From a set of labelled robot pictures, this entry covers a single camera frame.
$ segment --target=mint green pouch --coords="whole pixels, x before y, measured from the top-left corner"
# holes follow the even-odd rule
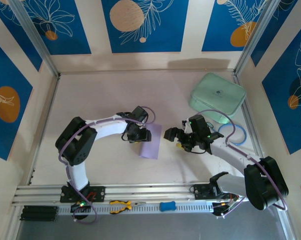
[[[215,109],[232,118],[244,102],[245,97],[246,91],[241,86],[214,73],[207,73],[191,92],[189,105],[198,112]],[[203,115],[221,124],[229,122],[218,112],[208,111]]]

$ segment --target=white floor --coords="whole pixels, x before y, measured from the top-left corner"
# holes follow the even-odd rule
[[[101,72],[62,75],[49,115],[43,141],[36,160],[32,185],[63,185],[65,167],[58,161],[55,141],[72,120],[110,117],[117,112],[131,112],[136,106],[148,106],[156,112],[162,136],[171,127],[181,127],[182,120],[196,111],[188,105],[194,86],[204,71]],[[216,72],[232,81],[231,72]],[[233,118],[247,130],[242,111]],[[206,119],[218,127],[216,122]],[[244,138],[236,130],[233,141]],[[207,182],[219,172],[240,173],[224,160],[205,153],[187,153],[175,143],[161,139],[157,160],[140,158],[139,144],[129,144],[120,135],[96,141],[86,160],[86,173],[91,184],[151,184]],[[242,146],[253,151],[250,137]]]

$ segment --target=pliers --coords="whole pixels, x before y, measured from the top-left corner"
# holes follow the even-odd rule
[[[131,201],[120,201],[120,200],[114,200],[114,201],[110,201],[109,204],[113,205],[113,204],[124,204],[126,206],[124,206],[122,209],[118,210],[118,211],[110,211],[110,214],[119,214],[121,212],[124,212],[125,210],[131,210],[133,207],[145,204],[145,201],[135,201],[135,202],[131,202]]]

